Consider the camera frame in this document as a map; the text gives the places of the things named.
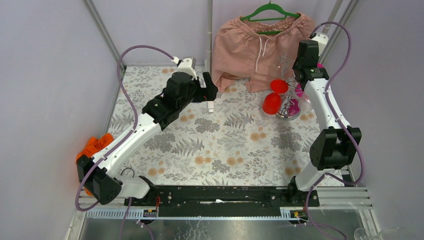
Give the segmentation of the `pink wine glass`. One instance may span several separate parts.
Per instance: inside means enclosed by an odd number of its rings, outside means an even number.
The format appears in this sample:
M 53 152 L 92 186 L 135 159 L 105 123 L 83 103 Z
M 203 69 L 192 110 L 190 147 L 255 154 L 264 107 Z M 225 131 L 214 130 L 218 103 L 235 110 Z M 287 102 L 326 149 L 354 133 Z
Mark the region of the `pink wine glass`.
M 318 68 L 323 68 L 324 66 L 323 66 L 321 63 L 318 63 L 318 64 L 317 64 L 317 67 L 318 67 Z M 302 91 L 302 89 L 301 89 L 301 87 L 300 87 L 300 84 L 298 84 L 298 85 L 296 86 L 296 88 L 294 89 L 294 94 L 295 94 L 297 97 L 299 97 L 299 98 L 301 98 L 301 97 L 304 95 L 304 92 Z

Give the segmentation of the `chrome wine glass rack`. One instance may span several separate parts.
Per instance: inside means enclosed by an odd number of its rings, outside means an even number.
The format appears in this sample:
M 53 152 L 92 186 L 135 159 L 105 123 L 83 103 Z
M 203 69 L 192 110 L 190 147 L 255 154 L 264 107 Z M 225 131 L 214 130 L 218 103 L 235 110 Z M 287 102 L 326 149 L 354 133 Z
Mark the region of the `chrome wine glass rack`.
M 295 95 L 295 88 L 299 84 L 295 80 L 295 74 L 292 68 L 281 72 L 282 80 L 288 83 L 289 89 L 282 94 L 282 105 L 278 117 L 286 121 L 298 118 L 301 114 L 308 114 L 313 110 L 313 106 L 309 97 L 304 93 L 302 97 Z

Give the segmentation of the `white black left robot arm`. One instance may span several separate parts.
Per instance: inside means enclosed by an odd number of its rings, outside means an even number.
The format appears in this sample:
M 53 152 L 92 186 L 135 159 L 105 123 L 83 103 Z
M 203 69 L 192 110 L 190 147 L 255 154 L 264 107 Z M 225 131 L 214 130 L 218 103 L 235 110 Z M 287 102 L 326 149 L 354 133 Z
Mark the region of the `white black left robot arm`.
M 205 87 L 185 72 L 175 72 L 162 92 L 149 100 L 138 115 L 135 126 L 91 157 L 78 158 L 76 168 L 81 186 L 101 205 L 116 198 L 136 198 L 148 206 L 155 200 L 154 185 L 145 177 L 127 177 L 119 172 L 124 163 L 148 140 L 179 118 L 190 103 L 214 101 L 218 88 L 209 72 L 203 72 Z

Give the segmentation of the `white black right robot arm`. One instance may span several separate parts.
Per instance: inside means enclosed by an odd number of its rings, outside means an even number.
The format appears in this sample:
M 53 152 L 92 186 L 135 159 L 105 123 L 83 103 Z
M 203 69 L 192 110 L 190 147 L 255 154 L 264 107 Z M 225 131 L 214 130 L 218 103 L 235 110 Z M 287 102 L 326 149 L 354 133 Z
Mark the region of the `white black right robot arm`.
M 297 57 L 292 66 L 295 80 L 309 98 L 320 133 L 309 149 L 310 162 L 294 176 L 287 186 L 285 197 L 293 206 L 307 199 L 307 192 L 317 181 L 333 176 L 353 162 L 362 133 L 351 127 L 343 117 L 330 87 L 330 77 L 323 67 L 318 66 L 320 44 L 316 40 L 301 40 Z

